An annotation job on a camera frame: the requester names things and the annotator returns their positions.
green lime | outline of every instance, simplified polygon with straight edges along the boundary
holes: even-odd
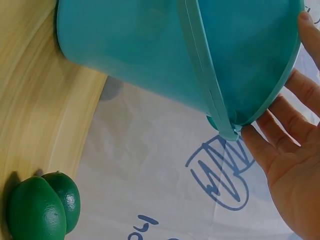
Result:
[[[57,171],[42,176],[59,196],[66,217],[66,234],[70,233],[77,225],[80,216],[80,194],[75,182]]]
[[[64,206],[50,185],[33,176],[9,194],[6,221],[14,240],[64,240]]]

bucket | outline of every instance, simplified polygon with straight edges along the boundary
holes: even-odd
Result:
[[[303,0],[59,0],[57,36],[71,62],[201,111],[235,141],[286,83],[303,10]]]

finger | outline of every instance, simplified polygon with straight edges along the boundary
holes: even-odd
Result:
[[[304,11],[299,15],[298,29],[305,49],[320,69],[320,31],[316,28],[309,13]]]
[[[262,167],[265,174],[268,175],[270,166],[279,156],[278,151],[251,125],[242,128],[241,136],[253,158]]]
[[[316,129],[316,126],[309,123],[282,95],[275,99],[269,110],[280,121],[286,132],[300,144],[309,140],[311,133]]]
[[[257,121],[259,128],[275,149],[281,153],[294,153],[299,149],[292,139],[276,123],[271,112],[267,110]]]
[[[320,117],[320,86],[318,84],[294,69],[285,87]]]

light wood grain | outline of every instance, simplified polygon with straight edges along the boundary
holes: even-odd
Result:
[[[55,0],[0,0],[0,196],[35,171],[75,177],[106,76],[68,62]]]

white plastic sheet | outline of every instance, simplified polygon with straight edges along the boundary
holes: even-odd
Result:
[[[320,19],[319,2],[307,4]],[[320,82],[304,49],[296,67]],[[299,239],[241,139],[225,142],[202,113],[131,85],[99,103],[76,181],[82,209],[69,240]]]

